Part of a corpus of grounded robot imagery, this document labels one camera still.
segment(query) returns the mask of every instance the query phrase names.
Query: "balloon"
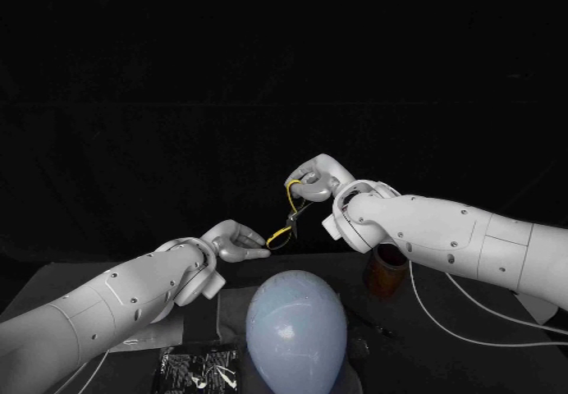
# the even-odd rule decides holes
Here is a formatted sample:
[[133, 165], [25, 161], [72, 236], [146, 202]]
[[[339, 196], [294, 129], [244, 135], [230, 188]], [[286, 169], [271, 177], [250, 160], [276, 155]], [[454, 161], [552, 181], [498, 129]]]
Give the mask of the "balloon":
[[247, 314], [254, 366], [276, 394], [328, 394], [348, 345], [338, 294], [306, 271], [274, 275], [254, 293]]

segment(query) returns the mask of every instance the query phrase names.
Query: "table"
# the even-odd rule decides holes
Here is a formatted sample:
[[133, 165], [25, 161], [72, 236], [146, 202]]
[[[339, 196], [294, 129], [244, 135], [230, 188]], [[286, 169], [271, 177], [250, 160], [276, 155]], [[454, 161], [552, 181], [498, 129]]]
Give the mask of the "table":
[[[365, 392], [568, 392], [568, 360], [555, 346], [502, 349], [479, 346], [452, 337], [427, 317], [413, 293], [410, 277], [392, 299], [367, 292], [362, 273], [369, 254], [273, 255], [243, 263], [219, 262], [227, 288], [258, 286], [279, 272], [302, 269], [319, 275], [339, 292], [345, 305], [361, 316], [394, 331], [394, 340], [362, 328], [371, 355], [356, 361]], [[75, 289], [116, 263], [52, 263], [31, 279], [0, 322]], [[423, 302], [437, 320], [460, 335], [492, 342], [550, 341], [544, 332], [508, 322], [483, 311], [462, 295], [446, 274], [414, 265]], [[491, 284], [457, 278], [479, 301], [501, 313], [532, 321], [512, 293]], [[199, 297], [186, 307], [192, 316], [183, 340], [217, 339], [215, 300]], [[90, 392], [149, 392], [159, 350], [110, 354], [85, 389]], [[83, 371], [96, 369], [94, 359]]]

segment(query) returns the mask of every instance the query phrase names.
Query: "white cable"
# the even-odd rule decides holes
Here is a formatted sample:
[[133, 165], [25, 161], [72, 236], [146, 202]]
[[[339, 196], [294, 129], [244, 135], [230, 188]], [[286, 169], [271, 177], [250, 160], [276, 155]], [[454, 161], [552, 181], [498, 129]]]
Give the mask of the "white cable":
[[110, 349], [107, 350], [107, 353], [104, 354], [103, 360], [101, 360], [101, 362], [98, 363], [98, 367], [97, 367], [96, 372], [93, 373], [93, 375], [91, 375], [91, 377], [90, 377], [90, 380], [87, 381], [85, 385], [83, 386], [83, 389], [81, 389], [81, 391], [80, 391], [80, 394], [81, 394], [83, 391], [85, 390], [87, 386], [88, 386], [90, 383], [91, 383], [93, 378], [94, 378], [96, 375], [97, 375], [98, 369], [101, 368], [101, 365], [103, 365], [104, 359], [107, 358], [108, 353], [110, 353]]
[[71, 381], [75, 379], [77, 374], [83, 371], [83, 369], [87, 367], [87, 363], [81, 366], [81, 368], [75, 371], [74, 376], [68, 379], [65, 384], [57, 389], [55, 394], [59, 394], [62, 392], [62, 389], [67, 388], [70, 385]]
[[420, 302], [420, 306], [423, 307], [423, 310], [426, 311], [426, 314], [429, 315], [430, 319], [436, 322], [439, 327], [454, 337], [462, 339], [463, 341], [467, 341], [470, 343], [476, 343], [478, 345], [485, 345], [485, 346], [495, 346], [495, 347], [529, 347], [529, 346], [568, 346], [568, 342], [535, 342], [535, 343], [491, 343], [491, 342], [482, 342], [482, 341], [475, 341], [473, 339], [462, 337], [459, 334], [453, 333], [440, 323], [439, 320], [430, 315], [430, 312], [427, 310], [427, 307], [423, 304], [423, 300], [420, 299], [418, 292], [417, 292], [417, 286], [414, 284], [414, 275], [413, 275], [413, 261], [410, 262], [411, 266], [411, 280], [413, 280], [413, 288], [414, 288], [414, 294], [417, 295], [417, 300]]
[[496, 312], [495, 310], [491, 310], [485, 305], [482, 305], [478, 300], [467, 294], [466, 290], [462, 288], [462, 286], [459, 285], [459, 283], [454, 281], [452, 275], [447, 273], [446, 274], [447, 277], [450, 278], [450, 280], [453, 281], [453, 284], [456, 285], [456, 287], [462, 290], [462, 292], [465, 293], [466, 297], [472, 300], [472, 302], [482, 308], [485, 309], [491, 314], [495, 314], [496, 316], [499, 316], [501, 318], [511, 320], [515, 323], [524, 324], [525, 326], [529, 327], [535, 327], [535, 328], [542, 328], [544, 330], [548, 331], [554, 331], [558, 334], [564, 334], [568, 335], [568, 331], [561, 330], [560, 328], [552, 328], [552, 327], [547, 327], [547, 326], [541, 326], [540, 324], [527, 322], [525, 320], [519, 320], [518, 318], [512, 318], [509, 316], [505, 316], [503, 314], [501, 314], [499, 312]]

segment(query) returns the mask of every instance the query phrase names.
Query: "black curtain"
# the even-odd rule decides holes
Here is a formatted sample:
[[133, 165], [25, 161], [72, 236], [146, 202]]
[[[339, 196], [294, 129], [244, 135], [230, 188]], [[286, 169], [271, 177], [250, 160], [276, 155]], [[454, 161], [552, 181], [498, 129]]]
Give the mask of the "black curtain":
[[[319, 153], [403, 194], [564, 226], [554, 15], [433, 14], [247, 34], [159, 2], [3, 5], [3, 255], [120, 261], [227, 218], [268, 237]], [[330, 203], [281, 253], [349, 251]]]

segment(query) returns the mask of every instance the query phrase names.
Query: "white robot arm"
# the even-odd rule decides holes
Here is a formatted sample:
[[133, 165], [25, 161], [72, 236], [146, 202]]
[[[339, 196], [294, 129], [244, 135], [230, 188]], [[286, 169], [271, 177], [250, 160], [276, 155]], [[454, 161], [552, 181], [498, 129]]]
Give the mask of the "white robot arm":
[[289, 179], [300, 177], [293, 193], [313, 201], [323, 200], [315, 196], [333, 195], [333, 213], [323, 226], [361, 253], [380, 243], [394, 243], [416, 263], [568, 310], [568, 230], [453, 201], [400, 195], [382, 182], [355, 180], [325, 154]]
[[156, 252], [117, 265], [70, 294], [0, 324], [0, 392], [42, 393], [162, 320], [175, 303], [209, 299], [225, 285], [215, 271], [228, 262], [270, 256], [261, 236], [234, 220], [198, 238], [168, 242]]

